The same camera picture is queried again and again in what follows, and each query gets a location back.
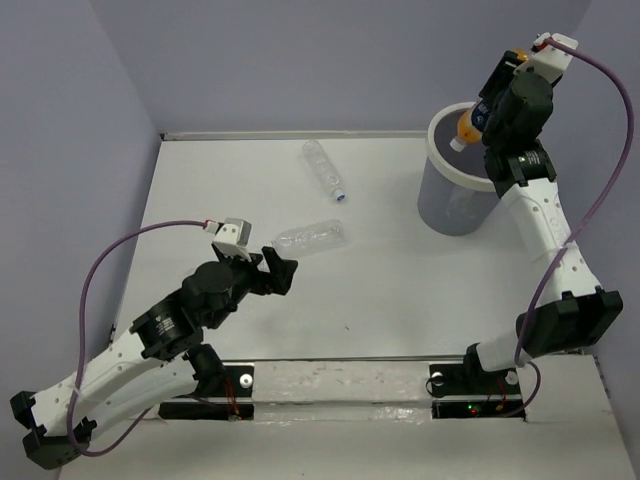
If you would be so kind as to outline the clear bottle white-blue cap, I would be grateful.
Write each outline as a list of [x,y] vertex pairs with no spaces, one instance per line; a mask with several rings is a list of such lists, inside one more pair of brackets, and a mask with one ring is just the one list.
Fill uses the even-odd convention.
[[299,259],[340,248],[346,243],[343,223],[331,219],[284,230],[277,234],[268,246],[274,248],[283,259]]
[[302,158],[319,182],[323,191],[335,202],[346,199],[342,178],[317,140],[309,140],[302,146]]

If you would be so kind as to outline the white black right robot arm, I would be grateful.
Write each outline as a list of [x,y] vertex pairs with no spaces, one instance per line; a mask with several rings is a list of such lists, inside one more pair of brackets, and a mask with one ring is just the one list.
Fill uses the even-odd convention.
[[579,249],[555,167],[539,140],[553,111],[553,89],[569,61],[551,47],[532,56],[505,51],[470,113],[482,134],[487,176],[540,277],[512,331],[467,348],[460,379],[473,392],[523,362],[596,344],[623,309],[619,292],[602,287]]

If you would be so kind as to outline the orange blue label bottle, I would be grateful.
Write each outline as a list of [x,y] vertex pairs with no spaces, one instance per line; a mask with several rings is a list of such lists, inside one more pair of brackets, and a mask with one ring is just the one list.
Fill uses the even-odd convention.
[[[527,59],[528,54],[524,50],[515,51],[523,54],[523,62]],[[450,141],[450,147],[454,151],[462,152],[468,145],[481,140],[491,114],[493,100],[482,100],[478,94],[478,100],[461,115],[457,122],[456,135]]]

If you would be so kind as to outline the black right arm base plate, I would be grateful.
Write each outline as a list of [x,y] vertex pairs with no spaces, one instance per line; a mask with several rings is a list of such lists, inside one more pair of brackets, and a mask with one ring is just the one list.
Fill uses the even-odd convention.
[[471,377],[461,363],[431,364],[425,390],[432,398],[431,414],[436,420],[498,418],[513,411],[516,417],[525,417],[513,369]]

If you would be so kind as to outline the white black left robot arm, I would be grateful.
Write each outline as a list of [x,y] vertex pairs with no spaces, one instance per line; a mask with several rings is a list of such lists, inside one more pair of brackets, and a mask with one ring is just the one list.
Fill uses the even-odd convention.
[[14,395],[14,418],[28,431],[22,440],[27,458],[54,470],[86,453],[113,424],[171,397],[229,393],[205,330],[219,328],[249,294],[286,295],[297,268],[268,246],[246,259],[219,254],[83,369],[46,390]]

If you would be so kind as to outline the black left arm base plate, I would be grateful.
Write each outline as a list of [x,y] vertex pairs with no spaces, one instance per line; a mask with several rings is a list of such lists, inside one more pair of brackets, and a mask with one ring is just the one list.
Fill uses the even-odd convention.
[[217,384],[163,401],[157,415],[163,420],[251,421],[254,369],[252,363],[226,363]]

